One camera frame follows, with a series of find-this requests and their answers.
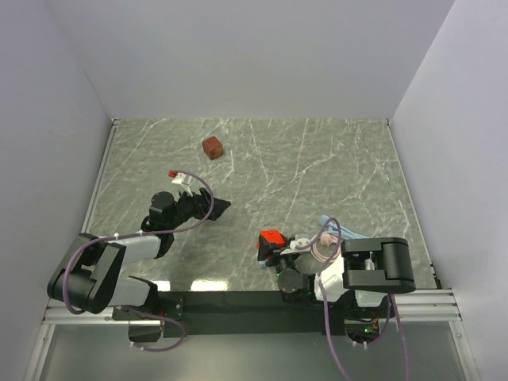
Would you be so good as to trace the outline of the red cube socket adapter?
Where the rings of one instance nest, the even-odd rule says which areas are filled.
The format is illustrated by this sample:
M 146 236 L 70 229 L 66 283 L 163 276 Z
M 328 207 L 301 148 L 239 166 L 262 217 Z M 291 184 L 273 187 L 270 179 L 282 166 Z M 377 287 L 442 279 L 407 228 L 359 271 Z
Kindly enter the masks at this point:
M 274 244 L 276 247 L 283 247 L 286 245 L 287 239 L 276 229 L 262 230 L 258 237 L 256 247 L 260 249 L 263 245 Z

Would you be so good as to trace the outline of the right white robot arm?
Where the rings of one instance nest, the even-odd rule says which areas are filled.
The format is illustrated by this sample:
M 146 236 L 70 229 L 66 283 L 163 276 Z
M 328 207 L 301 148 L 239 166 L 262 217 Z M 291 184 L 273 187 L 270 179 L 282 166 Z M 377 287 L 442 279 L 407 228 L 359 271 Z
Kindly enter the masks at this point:
M 389 294 L 416 290 L 409 244 L 402 238 L 340 241 L 329 233 L 286 237 L 263 230 L 256 250 L 258 263 L 275 269 L 285 302 L 326 302 L 365 317 Z

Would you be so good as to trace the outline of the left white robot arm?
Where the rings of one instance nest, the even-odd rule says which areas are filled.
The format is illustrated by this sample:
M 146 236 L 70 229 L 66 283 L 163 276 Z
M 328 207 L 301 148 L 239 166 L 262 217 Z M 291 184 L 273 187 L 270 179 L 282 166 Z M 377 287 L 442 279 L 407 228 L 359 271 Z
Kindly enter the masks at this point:
M 230 206 L 229 201 L 211 198 L 204 188 L 197 194 L 181 192 L 178 199 L 166 191 L 154 194 L 140 233 L 93 244 L 71 265 L 66 288 L 70 304 L 92 314 L 110 306 L 130 306 L 139 318 L 153 317 L 160 309 L 157 285 L 131 275 L 122 277 L 121 268 L 164 256 L 175 238 L 161 231 L 177 229 L 191 218 L 215 221 Z

